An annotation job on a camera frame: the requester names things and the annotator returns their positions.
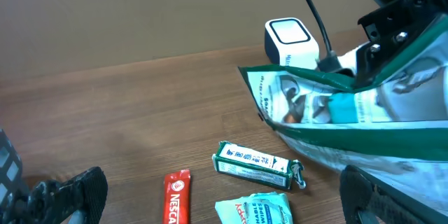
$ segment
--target open plastic bag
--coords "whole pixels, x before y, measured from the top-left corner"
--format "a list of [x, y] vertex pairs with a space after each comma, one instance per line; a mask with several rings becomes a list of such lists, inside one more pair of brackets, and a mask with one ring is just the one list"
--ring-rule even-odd
[[448, 215], [448, 19], [425, 31], [374, 83], [337, 73], [240, 68], [265, 122], [295, 151], [356, 165]]

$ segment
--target metal bolt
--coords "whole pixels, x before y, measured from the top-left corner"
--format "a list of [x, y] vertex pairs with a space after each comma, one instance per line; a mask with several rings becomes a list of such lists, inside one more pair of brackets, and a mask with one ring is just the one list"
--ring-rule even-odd
[[378, 44], [374, 44], [370, 46], [370, 52], [371, 53], [378, 53], [381, 50], [381, 46]]
[[407, 32], [404, 32], [404, 31], [400, 32], [400, 33], [395, 37], [395, 39], [397, 40], [397, 42], [403, 42], [403, 41], [405, 41], [405, 40], [407, 39]]

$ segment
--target nescafe logo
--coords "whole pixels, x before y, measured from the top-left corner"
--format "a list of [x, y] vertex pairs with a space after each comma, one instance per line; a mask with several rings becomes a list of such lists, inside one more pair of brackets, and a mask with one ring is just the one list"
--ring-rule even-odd
[[178, 191], [182, 190], [184, 186], [185, 186], [185, 183], [183, 181], [176, 181], [171, 184], [171, 189], [178, 192]]

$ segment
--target wooden table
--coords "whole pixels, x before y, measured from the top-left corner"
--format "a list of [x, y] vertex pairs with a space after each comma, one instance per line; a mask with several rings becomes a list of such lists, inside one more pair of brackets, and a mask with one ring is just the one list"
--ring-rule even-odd
[[277, 191], [218, 174], [228, 140], [305, 166], [287, 192], [295, 223], [344, 223], [337, 174], [291, 151], [260, 121], [237, 66], [267, 64], [263, 47], [204, 52], [0, 83], [0, 123], [28, 183], [100, 166], [109, 192], [101, 222], [161, 223], [163, 178], [189, 168], [191, 223], [219, 223], [215, 202]]

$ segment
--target beige wall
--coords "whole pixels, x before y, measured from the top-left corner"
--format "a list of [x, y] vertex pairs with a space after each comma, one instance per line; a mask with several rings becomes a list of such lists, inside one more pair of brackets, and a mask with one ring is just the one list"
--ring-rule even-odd
[[[372, 0], [314, 0], [329, 34], [353, 29]], [[24, 78], [263, 42], [269, 19], [305, 0], [0, 0], [0, 79]]]

